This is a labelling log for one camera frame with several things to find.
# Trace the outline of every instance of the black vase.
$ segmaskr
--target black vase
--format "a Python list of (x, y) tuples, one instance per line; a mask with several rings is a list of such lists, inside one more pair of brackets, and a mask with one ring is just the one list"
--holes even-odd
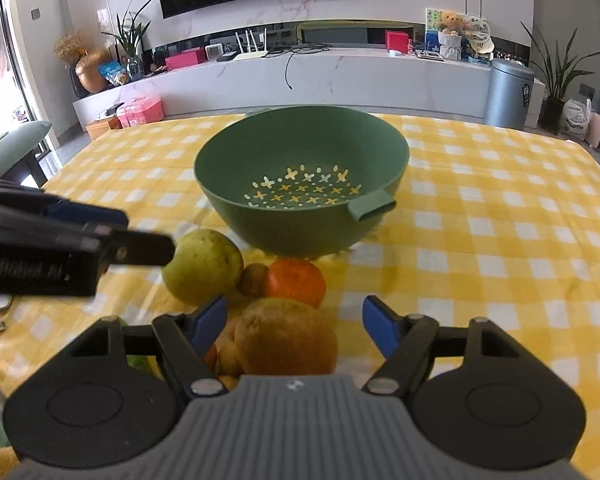
[(544, 102), (544, 112), (540, 115), (540, 127), (549, 132), (557, 132), (560, 126), (560, 116), (564, 102), (552, 97), (548, 97)]
[(82, 99), (91, 94), (84, 86), (82, 86), (82, 84), (80, 83), (80, 78), (78, 78), (78, 75), (75, 73), (75, 66), (78, 64), (78, 61), (76, 61), (75, 63), (71, 63), (71, 65), (69, 65), (68, 70), (69, 79), (71, 80), (71, 86), (74, 89), (74, 94), (78, 99)]

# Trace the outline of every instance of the pink box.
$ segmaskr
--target pink box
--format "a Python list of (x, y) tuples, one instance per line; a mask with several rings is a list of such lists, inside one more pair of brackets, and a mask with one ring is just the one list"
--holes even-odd
[(185, 50), (175, 56), (169, 56), (165, 59), (167, 70), (175, 70), (176, 68), (184, 68), (193, 66), (206, 61), (206, 51), (204, 48), (197, 47), (190, 50)]
[(403, 54), (409, 53), (409, 35), (406, 32), (386, 30), (384, 44), (387, 50), (397, 50)]
[(157, 123), (164, 119), (162, 100), (157, 96), (136, 97), (123, 104), (116, 115), (123, 128), (138, 126), (139, 124)]

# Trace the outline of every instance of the trash can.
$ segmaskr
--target trash can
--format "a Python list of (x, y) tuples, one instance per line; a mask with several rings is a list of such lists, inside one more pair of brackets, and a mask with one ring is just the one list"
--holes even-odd
[(524, 65), (505, 59), (491, 61), (484, 124), (521, 130), (525, 126), (534, 77), (533, 70)]

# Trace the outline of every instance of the green bowl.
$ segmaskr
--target green bowl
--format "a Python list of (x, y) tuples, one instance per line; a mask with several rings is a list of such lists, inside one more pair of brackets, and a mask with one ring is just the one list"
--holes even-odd
[(328, 106), (271, 110), (213, 136), (195, 173), (247, 243), (315, 258), (361, 240), (395, 207), (409, 147), (372, 115)]

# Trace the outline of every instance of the label on trash can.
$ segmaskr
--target label on trash can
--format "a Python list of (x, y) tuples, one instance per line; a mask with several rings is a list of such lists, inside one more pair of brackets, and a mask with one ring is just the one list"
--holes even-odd
[(529, 108), (529, 101), (531, 101), (531, 88), (525, 83), (522, 85), (522, 102), (525, 108)]

